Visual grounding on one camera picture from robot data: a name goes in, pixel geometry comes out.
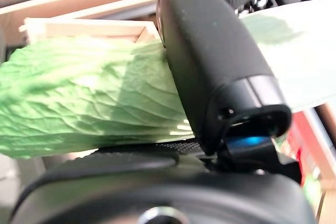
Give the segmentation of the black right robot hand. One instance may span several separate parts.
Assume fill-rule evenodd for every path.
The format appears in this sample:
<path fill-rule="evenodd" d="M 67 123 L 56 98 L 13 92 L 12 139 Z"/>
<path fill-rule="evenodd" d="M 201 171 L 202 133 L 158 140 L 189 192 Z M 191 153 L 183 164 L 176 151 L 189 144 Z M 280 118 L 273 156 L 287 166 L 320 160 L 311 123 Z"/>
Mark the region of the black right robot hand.
<path fill-rule="evenodd" d="M 201 152 L 105 148 L 21 194 L 10 223 L 315 223 L 294 159 L 277 153 L 292 113 L 225 0 L 158 0 L 170 71 Z"/>

